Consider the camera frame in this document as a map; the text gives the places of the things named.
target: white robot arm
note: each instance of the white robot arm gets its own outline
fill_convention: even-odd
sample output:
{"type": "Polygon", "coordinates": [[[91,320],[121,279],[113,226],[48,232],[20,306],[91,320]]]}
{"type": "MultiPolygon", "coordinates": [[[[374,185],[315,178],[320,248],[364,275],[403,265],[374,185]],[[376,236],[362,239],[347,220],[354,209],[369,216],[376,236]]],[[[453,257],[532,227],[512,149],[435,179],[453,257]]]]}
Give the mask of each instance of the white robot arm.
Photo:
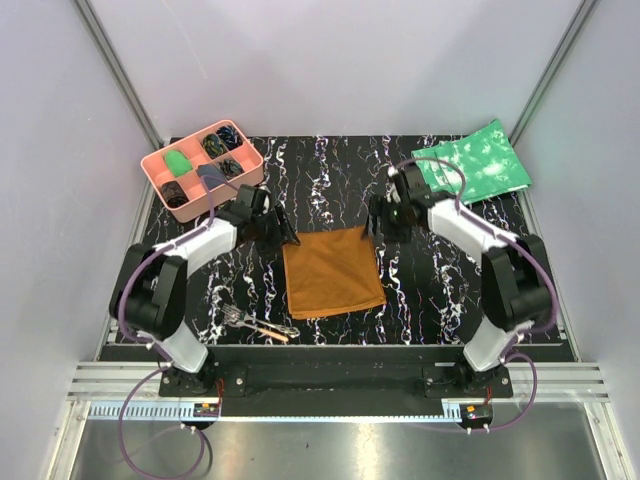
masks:
{"type": "Polygon", "coordinates": [[[400,171],[391,167],[388,175],[391,191],[386,198],[370,198],[365,234],[375,235],[379,222],[385,242],[406,243],[411,228],[420,226],[451,241],[482,267],[482,321],[455,367],[459,386],[482,382],[521,333],[551,308],[551,294],[535,268],[505,240],[517,243],[550,276],[544,244],[535,235],[519,237],[491,225],[447,192],[432,192],[415,165],[400,171]]]}
{"type": "Polygon", "coordinates": [[[134,271],[149,255],[163,250],[139,276],[125,300],[127,324],[139,337],[159,345],[174,367],[191,374],[200,372],[208,353],[183,321],[187,279],[246,241],[256,242],[261,254],[276,251],[285,243],[300,244],[284,210],[273,204],[269,192],[242,185],[236,199],[197,231],[154,246],[131,246],[111,297],[111,315],[117,317],[125,285],[134,271]]]}

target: green bag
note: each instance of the green bag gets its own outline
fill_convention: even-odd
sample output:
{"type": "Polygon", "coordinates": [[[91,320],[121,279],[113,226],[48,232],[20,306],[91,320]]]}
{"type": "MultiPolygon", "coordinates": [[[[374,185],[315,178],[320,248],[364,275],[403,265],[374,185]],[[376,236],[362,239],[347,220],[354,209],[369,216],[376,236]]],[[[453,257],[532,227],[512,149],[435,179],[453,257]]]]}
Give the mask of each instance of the green bag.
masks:
{"type": "MultiPolygon", "coordinates": [[[[415,150],[411,156],[436,157],[462,170],[467,180],[467,188],[462,195],[464,204],[531,186],[531,179],[513,151],[499,120],[455,142],[415,150]]],[[[433,191],[457,193],[460,190],[460,177],[450,167],[428,161],[419,161],[417,164],[433,191]]]]}

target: pink tray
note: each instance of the pink tray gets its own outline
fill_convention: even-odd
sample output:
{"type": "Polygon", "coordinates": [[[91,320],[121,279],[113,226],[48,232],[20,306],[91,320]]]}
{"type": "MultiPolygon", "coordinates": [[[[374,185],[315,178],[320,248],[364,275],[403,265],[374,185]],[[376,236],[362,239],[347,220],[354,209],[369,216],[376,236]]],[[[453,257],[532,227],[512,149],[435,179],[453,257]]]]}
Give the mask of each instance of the pink tray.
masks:
{"type": "MultiPolygon", "coordinates": [[[[178,140],[171,145],[162,148],[151,155],[147,155],[142,159],[140,165],[142,170],[149,178],[149,181],[153,185],[156,194],[164,204],[165,208],[169,210],[176,220],[181,223],[193,220],[198,215],[201,215],[209,210],[209,201],[207,199],[207,192],[200,182],[200,177],[196,173],[196,169],[200,165],[207,163],[216,164],[226,158],[233,158],[238,162],[244,173],[231,179],[229,183],[239,187],[242,184],[246,185],[258,185],[264,180],[264,159],[262,155],[255,149],[255,147],[249,142],[247,137],[231,120],[223,120],[218,123],[200,130],[188,137],[178,140]],[[209,158],[209,155],[202,147],[202,139],[210,133],[216,133],[220,127],[232,126],[238,132],[240,138],[242,138],[242,145],[233,150],[229,150],[224,155],[216,157],[215,159],[209,158]],[[171,150],[178,150],[184,154],[185,157],[191,162],[193,170],[185,173],[179,177],[174,177],[173,174],[167,168],[164,162],[164,156],[171,150]],[[189,202],[181,205],[178,208],[171,208],[167,205],[162,194],[160,193],[160,187],[167,182],[177,181],[184,193],[187,195],[189,202]]],[[[228,185],[220,185],[211,190],[213,195],[213,201],[217,205],[226,202],[236,196],[236,191],[228,185]]]]}

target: white wall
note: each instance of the white wall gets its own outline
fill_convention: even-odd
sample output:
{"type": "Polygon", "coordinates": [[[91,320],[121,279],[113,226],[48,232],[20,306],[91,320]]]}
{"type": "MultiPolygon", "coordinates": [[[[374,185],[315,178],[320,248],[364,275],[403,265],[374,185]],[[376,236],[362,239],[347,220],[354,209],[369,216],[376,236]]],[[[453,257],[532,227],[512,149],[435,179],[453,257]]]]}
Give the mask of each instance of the white wall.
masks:
{"type": "Polygon", "coordinates": [[[640,4],[601,2],[516,146],[580,353],[640,471],[640,4]]]}
{"type": "Polygon", "coordinates": [[[40,478],[150,150],[70,1],[0,5],[2,478],[40,478]]]}
{"type": "Polygon", "coordinates": [[[163,137],[510,130],[579,0],[92,0],[163,137]]]}

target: gray panel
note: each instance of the gray panel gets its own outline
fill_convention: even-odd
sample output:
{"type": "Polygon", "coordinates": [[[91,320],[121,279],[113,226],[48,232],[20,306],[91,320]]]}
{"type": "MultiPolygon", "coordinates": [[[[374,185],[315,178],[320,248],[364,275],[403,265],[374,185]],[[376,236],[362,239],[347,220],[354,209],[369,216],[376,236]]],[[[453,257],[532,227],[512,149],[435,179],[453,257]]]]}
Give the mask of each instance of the gray panel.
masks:
{"type": "MultiPolygon", "coordinates": [[[[498,422],[516,413],[513,406],[497,408],[498,422]]],[[[166,423],[127,423],[129,449],[164,428],[166,423]]],[[[213,465],[208,473],[203,465],[201,475],[193,478],[604,479],[586,416],[577,406],[535,405],[515,428],[472,437],[380,424],[219,423],[206,434],[213,465]]],[[[189,468],[198,449],[197,440],[187,433],[172,432],[140,450],[134,460],[156,475],[177,475],[189,468]]],[[[116,422],[90,421],[72,478],[138,478],[118,457],[116,422]]]]}
{"type": "Polygon", "coordinates": [[[578,349],[600,364],[636,470],[638,18],[637,1],[600,2],[516,147],[578,349]]]}
{"type": "Polygon", "coordinates": [[[0,464],[26,480],[95,352],[149,144],[71,2],[2,2],[0,58],[0,464]]]}
{"type": "Polygon", "coordinates": [[[92,0],[167,138],[510,130],[579,3],[92,0]]]}

